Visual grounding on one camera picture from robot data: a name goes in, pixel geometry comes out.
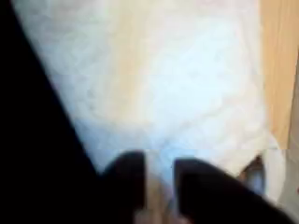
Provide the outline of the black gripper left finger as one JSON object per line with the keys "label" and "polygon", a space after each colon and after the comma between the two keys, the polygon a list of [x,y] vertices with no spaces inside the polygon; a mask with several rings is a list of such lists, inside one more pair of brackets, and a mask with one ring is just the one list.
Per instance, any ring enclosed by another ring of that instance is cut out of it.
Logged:
{"label": "black gripper left finger", "polygon": [[99,175],[95,204],[100,224],[135,224],[146,203],[146,162],[141,151],[120,154]]}

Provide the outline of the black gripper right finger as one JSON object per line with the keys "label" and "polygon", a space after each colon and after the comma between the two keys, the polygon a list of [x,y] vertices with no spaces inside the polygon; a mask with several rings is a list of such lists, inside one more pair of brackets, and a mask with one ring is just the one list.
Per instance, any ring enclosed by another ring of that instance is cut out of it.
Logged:
{"label": "black gripper right finger", "polygon": [[295,224],[284,212],[217,167],[175,161],[178,210],[192,224]]}

